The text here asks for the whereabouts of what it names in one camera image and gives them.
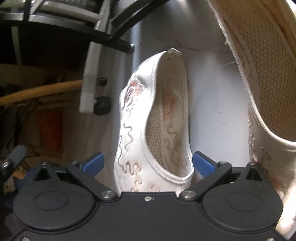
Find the black metal frame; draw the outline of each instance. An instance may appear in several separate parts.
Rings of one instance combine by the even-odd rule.
[[[131,4],[121,14],[115,17],[112,22],[119,26],[113,34],[107,34],[91,27],[75,23],[67,19],[58,19],[54,16],[41,16],[38,14],[30,14],[31,0],[26,0],[24,4],[24,13],[0,13],[0,24],[9,26],[32,26],[38,24],[46,24],[56,26],[57,28],[67,28],[75,32],[80,32],[91,39],[91,41],[119,50],[124,53],[133,51],[133,45],[120,39],[129,29],[136,25],[148,14],[160,7],[169,0],[149,0],[146,5]]]

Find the shoe heel tab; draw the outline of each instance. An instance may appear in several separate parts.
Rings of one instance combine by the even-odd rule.
[[[174,55],[177,55],[177,56],[181,56],[182,55],[182,52],[174,49],[174,48],[170,48],[169,50],[170,54],[174,54]]]

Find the blue gripper pad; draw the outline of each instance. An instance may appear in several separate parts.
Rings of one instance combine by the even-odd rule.
[[[210,163],[210,161],[212,160],[207,161],[198,153],[194,153],[192,157],[193,167],[196,171],[198,171],[199,174],[202,175],[202,177],[206,177],[215,171],[215,166],[212,163]]]
[[[105,158],[103,153],[99,153],[97,156],[93,157],[92,159],[87,162],[82,167],[82,171],[90,175],[91,177],[95,177],[104,167]]]

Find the shoe insole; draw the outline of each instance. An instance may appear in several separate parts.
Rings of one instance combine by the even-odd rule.
[[[190,166],[185,147],[188,142],[184,121],[186,79],[180,60],[167,55],[163,58],[158,67],[156,96],[147,122],[146,141],[150,152],[164,169],[185,177]]]
[[[295,20],[284,1],[217,3],[263,121],[277,136],[296,141]]]

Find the white embroidered shoe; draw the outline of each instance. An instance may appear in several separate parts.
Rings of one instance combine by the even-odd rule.
[[[122,191],[175,191],[193,175],[188,137],[187,79],[181,53],[145,60],[120,94],[121,124],[114,163]]]
[[[296,216],[296,22],[285,0],[208,0],[249,99],[250,157],[284,204],[287,238]]]

